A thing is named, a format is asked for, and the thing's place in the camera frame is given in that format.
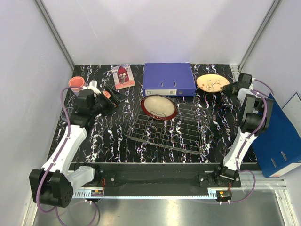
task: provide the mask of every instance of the book cover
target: book cover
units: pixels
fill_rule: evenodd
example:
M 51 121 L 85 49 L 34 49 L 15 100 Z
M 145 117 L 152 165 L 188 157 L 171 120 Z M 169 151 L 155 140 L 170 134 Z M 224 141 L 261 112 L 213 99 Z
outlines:
M 113 67 L 113 78 L 116 89 L 122 89 L 135 85 L 133 73 L 130 64 Z

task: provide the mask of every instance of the black marble tabletop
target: black marble tabletop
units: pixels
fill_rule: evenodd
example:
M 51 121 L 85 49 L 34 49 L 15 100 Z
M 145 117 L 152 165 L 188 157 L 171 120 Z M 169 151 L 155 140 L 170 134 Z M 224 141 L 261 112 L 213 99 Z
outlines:
M 113 66 L 116 65 L 77 65 L 73 76 L 82 76 L 86 84 L 96 80 L 100 90 L 104 85 L 114 88 L 111 72 Z M 133 141 L 125 136 L 124 128 L 133 111 L 135 98 L 142 95 L 144 66 L 131 65 L 131 69 L 136 85 L 119 90 L 120 93 L 128 95 L 128 100 L 121 103 L 112 116 L 98 115 L 96 117 L 92 131 L 79 147 L 73 162 L 220 163 L 230 150 L 238 130 L 239 101 L 235 98 L 228 98 L 222 93 L 206 93 L 200 89 L 196 90 L 195 97 L 174 98 L 175 102 L 207 108 L 210 112 L 205 148 L 201 154 L 188 154 Z M 226 77 L 230 82 L 234 81 L 229 65 L 191 65 L 191 69 L 195 79 L 204 74 L 215 73 Z M 65 100 L 66 107 L 72 107 L 74 100 L 75 96 L 69 90 Z M 60 118 L 49 155 L 56 149 L 65 128 L 66 123 Z M 257 162 L 252 148 L 243 162 Z

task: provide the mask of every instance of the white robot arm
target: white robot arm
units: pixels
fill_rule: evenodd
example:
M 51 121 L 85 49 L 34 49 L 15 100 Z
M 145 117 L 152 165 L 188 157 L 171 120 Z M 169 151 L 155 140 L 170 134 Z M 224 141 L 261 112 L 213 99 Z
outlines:
M 265 98 L 266 106 L 264 106 L 262 98 L 258 97 L 250 87 L 253 87 L 252 76 L 241 73 L 237 82 L 222 88 L 225 95 L 236 96 L 241 103 L 237 121 L 238 133 L 218 169 L 211 174 L 201 175 L 201 187 L 226 187 L 229 184 L 240 186 L 238 172 L 241 162 L 252 142 L 268 128 L 273 108 L 272 99 Z
M 86 183 L 94 186 L 101 182 L 100 171 L 96 170 L 97 165 L 87 166 L 83 163 L 71 174 L 68 174 L 68 169 L 79 146 L 94 125 L 95 117 L 99 114 L 111 114 L 125 99 L 126 96 L 109 87 L 105 87 L 105 91 L 100 92 L 96 87 L 89 86 L 79 92 L 70 118 L 70 133 L 67 128 L 48 161 L 41 169 L 33 169 L 29 175 L 34 202 L 37 202 L 37 197 L 39 197 L 40 203 L 67 207 L 73 191 Z

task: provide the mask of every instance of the pink cup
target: pink cup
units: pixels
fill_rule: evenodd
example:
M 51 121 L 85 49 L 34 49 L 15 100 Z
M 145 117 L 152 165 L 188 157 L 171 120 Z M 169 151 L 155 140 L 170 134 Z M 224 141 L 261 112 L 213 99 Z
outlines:
M 80 77 L 80 76 L 76 76 L 76 77 L 73 77 L 69 80 L 69 83 L 68 83 L 69 86 L 79 86 L 79 87 L 83 87 L 83 86 L 86 86 L 86 83 L 85 83 L 85 80 L 83 77 Z M 71 90 L 73 91 L 73 93 L 75 95 L 79 95 L 79 92 L 81 91 L 81 89 L 79 88 L 71 88 Z

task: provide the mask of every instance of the wire rack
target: wire rack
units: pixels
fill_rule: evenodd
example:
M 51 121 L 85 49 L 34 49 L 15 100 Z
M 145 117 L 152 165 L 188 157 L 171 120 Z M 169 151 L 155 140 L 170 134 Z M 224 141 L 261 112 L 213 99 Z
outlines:
M 178 114 L 171 120 L 156 120 L 140 107 L 143 97 L 135 100 L 132 117 L 125 135 L 135 141 L 157 145 L 181 152 L 199 154 L 204 149 L 209 111 L 188 104 L 175 103 Z

